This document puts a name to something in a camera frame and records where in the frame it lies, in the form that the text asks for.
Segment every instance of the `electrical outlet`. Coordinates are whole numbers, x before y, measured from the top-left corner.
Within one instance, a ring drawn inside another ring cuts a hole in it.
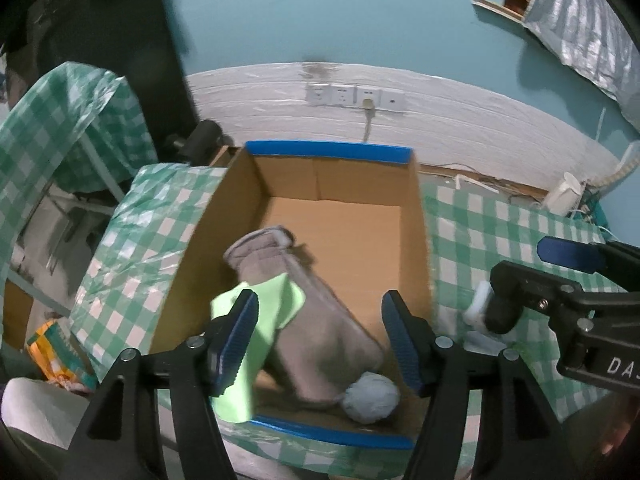
[[[353,106],[356,87],[349,85],[332,85],[331,104],[335,106]]]
[[[376,108],[391,110],[392,112],[404,112],[406,110],[404,92],[383,88],[380,91],[380,106]]]
[[[373,101],[373,105],[378,108],[380,106],[380,88],[357,86],[355,105],[358,108],[364,108],[364,99],[371,99]]]
[[[311,105],[330,105],[332,88],[329,84],[313,83],[306,86],[306,102]]]

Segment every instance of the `white wall panel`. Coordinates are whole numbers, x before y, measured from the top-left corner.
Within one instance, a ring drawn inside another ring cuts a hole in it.
[[[468,164],[484,174],[549,189],[565,171],[578,179],[610,173],[617,158],[561,120],[476,86],[357,64],[284,63],[223,68],[188,76],[202,119],[237,144],[251,139],[360,141],[356,108],[305,101],[309,82],[360,84],[405,92],[404,113],[377,111],[370,142],[413,148],[425,164]]]

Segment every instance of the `black clamp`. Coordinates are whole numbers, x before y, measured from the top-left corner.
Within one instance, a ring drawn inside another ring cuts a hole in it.
[[[487,328],[508,332],[525,307],[544,314],[558,338],[560,374],[639,395],[640,250],[619,242],[581,244],[545,237],[538,255],[548,263],[599,272],[628,292],[585,292],[572,280],[503,261],[491,271],[495,295],[485,315]]]
[[[405,480],[453,479],[465,432],[470,390],[482,390],[472,480],[566,480],[575,466],[544,393],[513,349],[487,356],[468,352],[414,317],[396,290],[383,297],[382,319],[402,378],[429,411]]]
[[[229,314],[176,349],[123,350],[84,412],[60,480],[165,480],[156,389],[168,389],[186,480],[236,478],[209,397],[233,384],[258,319],[244,290]]]

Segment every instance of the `teal wall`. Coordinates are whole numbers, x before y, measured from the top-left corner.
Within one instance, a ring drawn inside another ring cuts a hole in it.
[[[404,68],[499,92],[590,137],[604,106],[600,142],[616,156],[638,138],[615,102],[519,24],[475,9],[470,0],[165,2],[186,73],[305,60]],[[614,226],[622,209],[613,197],[606,205]]]
[[[602,200],[610,231],[621,241],[640,247],[640,169]]]

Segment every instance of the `blue tape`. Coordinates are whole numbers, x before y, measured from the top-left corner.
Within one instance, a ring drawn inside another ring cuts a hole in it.
[[[254,418],[251,419],[251,423],[292,436],[308,438],[309,440],[319,440],[320,442],[328,442],[329,444],[337,444],[339,446],[397,450],[411,450],[414,448],[414,443],[405,436],[328,430],[326,428],[318,428],[317,426],[298,424],[296,422],[289,422],[288,420],[261,415],[254,416]]]
[[[411,149],[364,142],[331,142],[328,140],[250,140],[245,148],[259,156],[325,156],[350,160],[371,160],[391,164],[408,164]]]

